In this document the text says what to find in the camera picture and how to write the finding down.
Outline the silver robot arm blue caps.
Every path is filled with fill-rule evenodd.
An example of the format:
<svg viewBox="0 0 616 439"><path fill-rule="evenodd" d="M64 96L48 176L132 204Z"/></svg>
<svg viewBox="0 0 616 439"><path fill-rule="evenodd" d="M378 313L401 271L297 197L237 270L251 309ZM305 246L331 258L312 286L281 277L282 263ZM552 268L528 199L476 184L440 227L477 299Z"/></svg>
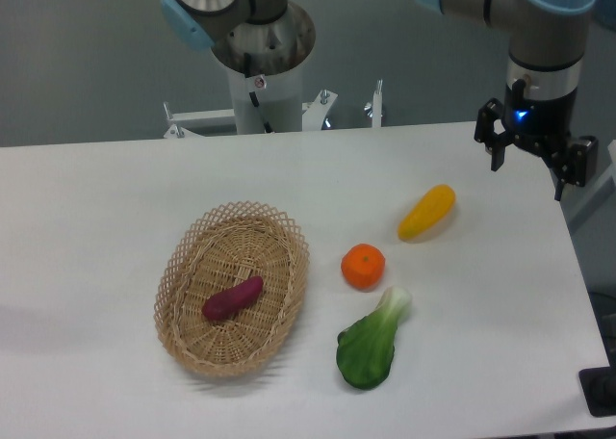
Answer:
<svg viewBox="0 0 616 439"><path fill-rule="evenodd" d="M506 90L476 119L475 140L502 166L516 146L543 160L556 186L584 186L595 174L598 144L576 138L570 122L591 12L596 0L417 0L510 36ZM241 134L320 129L322 105L304 109L301 67L315 26L290 0L161 0L168 26L190 48L211 52L226 70Z"/></svg>

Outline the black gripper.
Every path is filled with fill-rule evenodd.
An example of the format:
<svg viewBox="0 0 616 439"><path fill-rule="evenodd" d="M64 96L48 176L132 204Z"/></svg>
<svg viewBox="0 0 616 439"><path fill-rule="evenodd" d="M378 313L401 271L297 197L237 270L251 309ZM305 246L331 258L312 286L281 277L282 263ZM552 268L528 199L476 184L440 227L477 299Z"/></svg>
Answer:
<svg viewBox="0 0 616 439"><path fill-rule="evenodd" d="M507 65L504 106L489 99L478 111L474 139L491 156L491 170L505 161L506 147L540 156L555 179L554 199L560 201L567 185L584 187L595 175L599 141L595 136L571 137L582 62L560 69L536 65ZM495 124L503 124L497 133Z"/></svg>

